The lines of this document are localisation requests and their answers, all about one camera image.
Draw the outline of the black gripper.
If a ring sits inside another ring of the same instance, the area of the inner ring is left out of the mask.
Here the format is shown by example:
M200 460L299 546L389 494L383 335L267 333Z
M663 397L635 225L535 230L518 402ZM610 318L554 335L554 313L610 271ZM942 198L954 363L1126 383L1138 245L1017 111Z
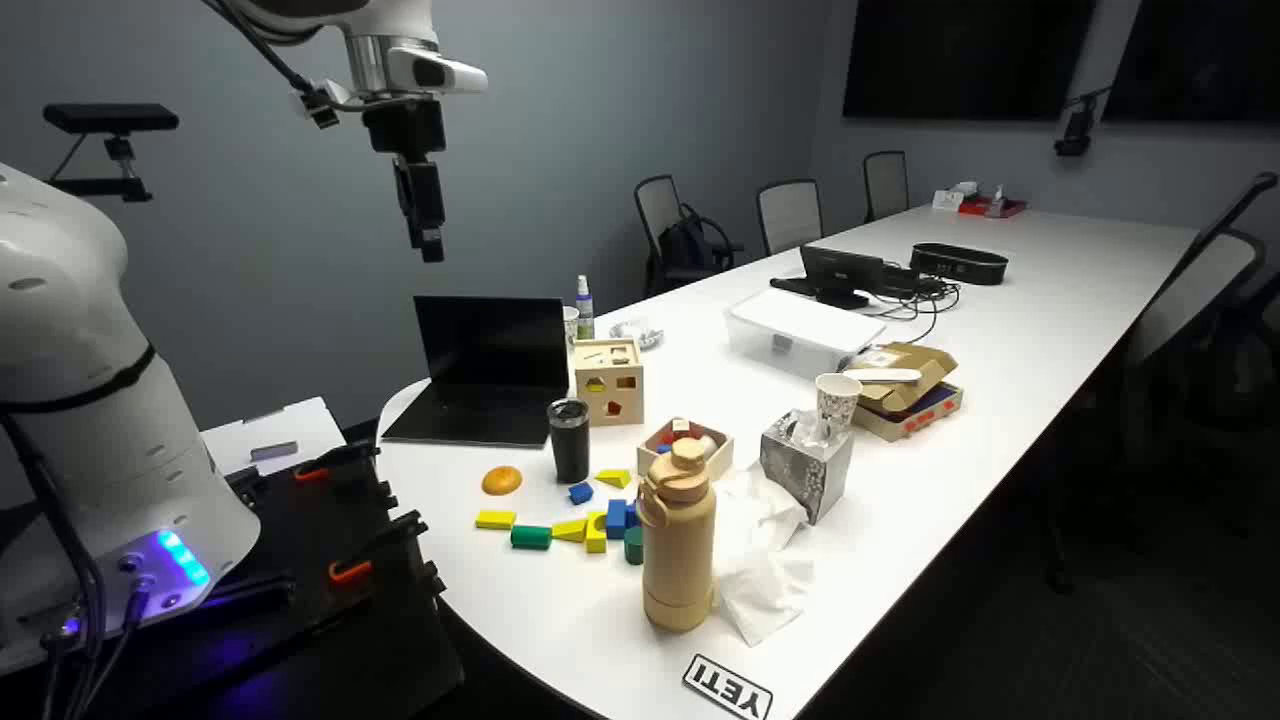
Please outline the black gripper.
M390 157L412 249L427 264L442 259L442 199L431 157L442 147L442 116L435 99L379 106L362 116L377 153Z

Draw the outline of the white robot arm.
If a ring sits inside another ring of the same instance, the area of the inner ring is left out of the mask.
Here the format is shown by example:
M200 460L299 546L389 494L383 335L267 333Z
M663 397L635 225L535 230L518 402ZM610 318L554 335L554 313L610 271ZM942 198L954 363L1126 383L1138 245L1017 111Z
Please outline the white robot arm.
M319 123L362 121L390 160L412 249L435 259L441 106L478 94L486 73L441 47L431 0L212 6L260 52L345 35L353 75L306 86L299 106ZM95 203L19 170L0 175L0 422L37 503L0 562L9 668L200 608L260 541L131 320L123 269L123 231Z

